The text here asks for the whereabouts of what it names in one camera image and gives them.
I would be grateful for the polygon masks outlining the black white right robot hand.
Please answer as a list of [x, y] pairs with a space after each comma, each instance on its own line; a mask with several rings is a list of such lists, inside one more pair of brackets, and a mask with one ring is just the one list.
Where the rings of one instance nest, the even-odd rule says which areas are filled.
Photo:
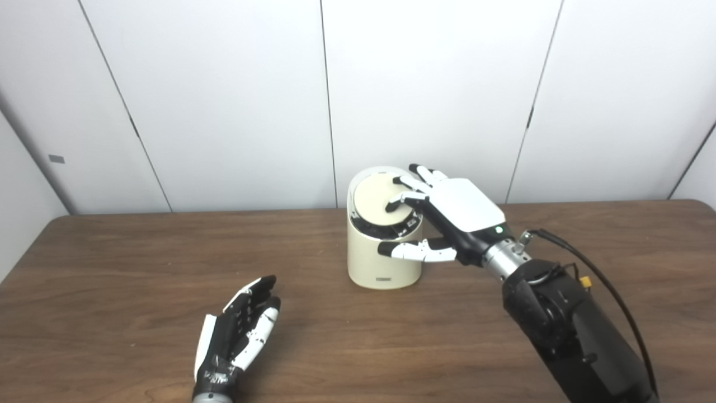
[[393, 212], [407, 205], [440, 233], [419, 241], [383, 241], [378, 254], [420, 262], [451, 262], [484, 267], [488, 250], [512, 238], [503, 211], [472, 181], [449, 178], [441, 171], [410, 164], [410, 174], [392, 178], [407, 188], [384, 207]]

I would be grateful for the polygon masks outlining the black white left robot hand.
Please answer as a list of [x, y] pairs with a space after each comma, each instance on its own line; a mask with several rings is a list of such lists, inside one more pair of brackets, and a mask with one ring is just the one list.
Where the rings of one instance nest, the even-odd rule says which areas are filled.
[[219, 315], [207, 314], [195, 352], [192, 402], [236, 402], [247, 369], [265, 347], [281, 300], [275, 275], [244, 285]]

